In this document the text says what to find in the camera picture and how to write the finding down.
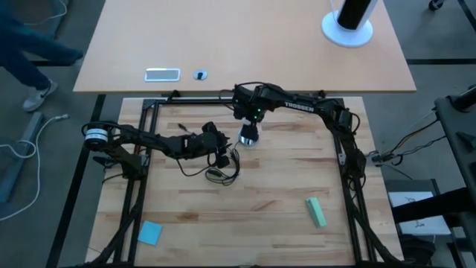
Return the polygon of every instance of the floor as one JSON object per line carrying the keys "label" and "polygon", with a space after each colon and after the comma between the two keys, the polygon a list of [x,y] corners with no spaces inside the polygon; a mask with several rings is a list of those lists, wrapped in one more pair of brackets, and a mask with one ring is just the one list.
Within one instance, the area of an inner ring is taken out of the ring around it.
{"label": "floor", "polygon": [[[466,0],[466,3],[476,15],[476,1]],[[16,12],[25,21],[50,16],[47,8],[50,4],[48,0],[14,1]],[[428,0],[385,0],[385,4],[407,59],[476,58],[476,29],[465,17],[458,0],[448,0],[436,13],[427,9]],[[59,41],[87,50],[102,6],[103,0],[71,1],[59,31]],[[46,31],[48,23],[35,28]],[[364,96],[373,137],[380,150],[397,142],[413,122],[427,115],[436,98],[461,93],[476,83],[476,65],[412,65],[410,70],[418,88],[415,94]],[[89,121],[96,101],[95,95],[72,93],[77,77],[75,67],[44,67],[42,71],[61,87],[40,111],[48,118],[68,113],[71,119],[53,123],[42,134],[39,143],[42,155],[41,194],[30,209],[0,222],[0,267],[45,266],[81,151],[83,137],[80,127]],[[0,134],[18,139],[31,117],[21,108],[26,88],[2,68],[0,87],[0,107],[3,110],[0,124],[4,126]],[[107,96],[101,119],[117,119],[122,97]],[[426,143],[442,133],[437,124],[407,146],[410,148]],[[5,163],[2,159],[0,173],[4,172]],[[415,179],[435,178],[443,192],[463,186],[446,140],[406,157],[399,169]],[[385,179],[406,179],[386,167],[383,173]],[[36,192],[35,176],[36,161],[30,160],[14,189],[11,203],[0,206],[0,217],[32,200]],[[102,169],[89,161],[60,266],[80,264],[84,260],[102,178]],[[434,265],[454,267],[444,241],[440,243],[437,240],[437,247]]]}

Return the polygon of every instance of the wooden table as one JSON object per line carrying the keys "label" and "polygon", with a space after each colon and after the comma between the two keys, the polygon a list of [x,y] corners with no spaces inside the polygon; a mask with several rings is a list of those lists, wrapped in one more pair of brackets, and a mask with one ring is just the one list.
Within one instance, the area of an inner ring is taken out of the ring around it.
{"label": "wooden table", "polygon": [[[330,11],[329,0],[107,0],[74,91],[215,92],[250,81],[292,91],[416,91],[383,1],[362,48],[326,39],[321,21]],[[146,68],[180,68],[181,79],[145,83]],[[197,69],[208,78],[194,80]]]}
{"label": "wooden table", "polygon": [[[138,126],[142,99],[124,99],[120,124]],[[361,98],[345,98],[361,118],[356,142],[374,149]],[[182,135],[177,123],[200,133],[213,121],[236,141],[241,122],[223,106],[164,106],[157,133]],[[176,162],[152,154],[142,220],[163,226],[157,246],[139,243],[138,266],[353,265],[352,246],[332,135],[317,115],[290,109],[268,112],[256,147],[238,146],[242,171],[231,186],[203,175],[185,177]],[[186,172],[205,166],[205,158],[183,161]],[[109,171],[106,176],[120,173]],[[396,257],[402,257],[380,169],[368,166],[364,187],[370,225]],[[117,231],[126,180],[103,185],[87,261]],[[314,226],[304,200],[317,197],[328,226]],[[360,237],[362,252],[365,245]],[[129,242],[126,240],[125,251]]]}

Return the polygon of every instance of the metal stand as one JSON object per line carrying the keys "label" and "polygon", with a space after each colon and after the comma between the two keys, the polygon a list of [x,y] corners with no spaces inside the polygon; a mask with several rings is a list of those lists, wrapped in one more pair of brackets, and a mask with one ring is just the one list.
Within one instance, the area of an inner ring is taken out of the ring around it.
{"label": "metal stand", "polygon": [[[38,134],[43,118],[44,116],[41,112],[35,112],[30,120],[30,123],[27,126],[27,129],[23,133],[21,140],[33,142],[36,137],[36,134]],[[28,144],[19,144],[16,141],[8,143],[11,143],[11,146],[14,147],[17,153],[21,155],[26,155],[31,150],[31,146]],[[13,186],[15,185],[16,179],[18,179],[20,172],[22,171],[23,163],[25,163],[26,160],[20,159],[13,154],[11,154],[11,156],[16,160],[7,169],[7,172],[5,173],[3,179],[0,181],[0,203],[5,203],[10,198]]]}

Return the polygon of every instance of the black aluminum frame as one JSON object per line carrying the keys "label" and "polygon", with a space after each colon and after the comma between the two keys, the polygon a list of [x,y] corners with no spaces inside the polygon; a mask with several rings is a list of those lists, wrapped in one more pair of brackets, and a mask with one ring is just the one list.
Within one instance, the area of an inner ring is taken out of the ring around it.
{"label": "black aluminum frame", "polygon": [[[338,101],[344,105],[344,100],[342,98],[338,98]],[[159,114],[159,107],[162,105],[213,105],[213,104],[231,104],[231,98],[155,98],[155,99],[145,99],[143,101],[142,112],[141,112],[141,119],[139,121],[138,129],[144,130],[145,123],[147,119],[147,114],[150,110],[152,110],[152,120],[149,126],[149,131],[151,133],[155,132],[155,128],[157,125],[158,114]],[[344,202],[346,206],[346,213],[347,213],[347,220],[348,226],[350,230],[350,238],[353,246],[353,255],[354,259],[356,260],[355,265],[345,266],[345,267],[361,267],[361,268],[388,268],[388,267],[407,267],[407,268],[420,268],[423,266],[417,265],[410,265],[404,264],[402,262],[378,262],[376,260],[376,251],[372,244],[370,237],[373,235],[375,239],[375,234],[368,234],[364,232],[365,236],[365,243],[367,246],[367,253],[369,256],[368,261],[364,261],[362,259],[361,254],[361,247],[358,239],[358,232],[357,232],[357,225],[356,220],[360,224],[369,224],[368,216],[367,216],[367,208],[365,205],[364,194],[362,191],[361,180],[356,179],[353,181],[353,185],[355,188],[355,197],[357,200],[357,205],[354,204],[353,198],[351,197],[351,191],[349,182],[347,178],[342,176],[344,164],[341,163],[340,155],[343,153],[341,148],[341,142],[338,138],[334,137],[334,144],[335,144],[335,151],[338,155],[337,161],[339,166],[339,172],[341,173],[341,183],[344,195]],[[134,153],[139,153],[141,150],[140,146],[136,146],[134,149]],[[152,150],[146,149],[146,157],[149,159]],[[107,246],[103,252],[101,253],[100,257],[96,258],[91,263],[82,264],[75,267],[88,267],[88,268],[147,268],[147,267],[137,267],[134,266],[135,262],[135,253],[137,251],[137,244],[138,244],[138,234],[139,234],[139,227],[141,224],[141,215],[144,205],[145,199],[145,189],[147,185],[147,174],[149,172],[149,161],[146,162],[144,166],[146,169],[146,176],[140,181],[138,197],[136,199],[135,204],[131,208],[131,201],[132,201],[132,192],[134,189],[135,181],[129,180],[127,183],[126,195],[124,197],[124,204],[122,215],[120,219],[120,227],[116,234],[109,242],[109,246]],[[130,241],[130,247],[128,252],[127,261],[122,261],[121,256],[123,253],[123,242],[124,242],[124,235],[126,234],[127,229],[132,225],[132,238]],[[112,263],[107,264],[106,262],[109,260],[110,256],[114,253],[114,257],[112,259]]]}

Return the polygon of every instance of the white paper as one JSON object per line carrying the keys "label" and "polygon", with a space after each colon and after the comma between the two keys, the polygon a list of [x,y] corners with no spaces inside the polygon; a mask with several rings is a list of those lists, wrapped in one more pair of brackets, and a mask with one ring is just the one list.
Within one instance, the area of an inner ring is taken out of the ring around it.
{"label": "white paper", "polygon": [[[430,191],[424,192],[391,192],[388,193],[392,207],[404,205],[433,197]],[[449,235],[451,234],[443,216],[428,217],[399,223],[403,234],[407,235]]]}

